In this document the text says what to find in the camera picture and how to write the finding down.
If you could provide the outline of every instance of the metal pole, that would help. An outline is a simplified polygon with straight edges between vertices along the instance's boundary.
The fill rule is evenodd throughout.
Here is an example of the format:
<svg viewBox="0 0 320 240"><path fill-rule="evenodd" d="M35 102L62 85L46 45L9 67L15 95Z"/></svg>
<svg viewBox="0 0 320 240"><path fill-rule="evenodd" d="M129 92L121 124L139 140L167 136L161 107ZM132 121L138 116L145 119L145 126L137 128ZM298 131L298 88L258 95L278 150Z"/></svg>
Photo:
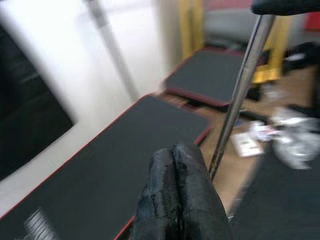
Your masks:
<svg viewBox="0 0 320 240"><path fill-rule="evenodd" d="M275 16L273 15L259 16L254 26L242 65L237 76L236 86L233 91L232 104L230 105L225 117L224 125L210 163L209 174L211 180L214 179L221 159L224 155L226 144L239 116L242 103L247 96L252 77L256 70L257 62L265 42L267 41L274 20Z"/></svg>
<svg viewBox="0 0 320 240"><path fill-rule="evenodd" d="M109 50L115 67L121 76L124 86L133 102L139 99L139 92L136 89L133 78L129 73L129 69L126 62L121 54L121 51L117 45L116 39L112 33L108 22L108 16L103 11L103 8L99 4L98 0L85 0L88 4L88 9L93 16L96 25L100 30L102 39L106 48Z"/></svg>

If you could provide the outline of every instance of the floor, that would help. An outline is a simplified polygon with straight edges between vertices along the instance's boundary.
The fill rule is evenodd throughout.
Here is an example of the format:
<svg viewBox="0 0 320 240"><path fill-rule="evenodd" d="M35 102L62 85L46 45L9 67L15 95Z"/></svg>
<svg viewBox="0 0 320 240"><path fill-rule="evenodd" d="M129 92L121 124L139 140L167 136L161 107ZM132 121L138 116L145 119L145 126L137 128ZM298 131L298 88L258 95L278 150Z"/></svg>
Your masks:
<svg viewBox="0 0 320 240"><path fill-rule="evenodd" d="M277 81L278 88L286 93L286 97L276 102L245 100L243 105L251 111L267 116L271 116L277 107L288 104L308 106L308 96L311 92L313 74L313 68L293 71L290 75ZM178 106L182 106L188 102L185 98L171 94L162 94L161 97ZM208 167L226 114L206 106L196 109L195 112L207 117L214 126L214 130L200 146ZM245 132L248 126L249 122L246 121L241 127L235 128L232 133ZM258 157L240 158L233 148L231 141L229 140L227 143L223 159L213 180L214 187L227 213L231 211L237 195L246 184L251 172L255 169L257 159Z"/></svg>

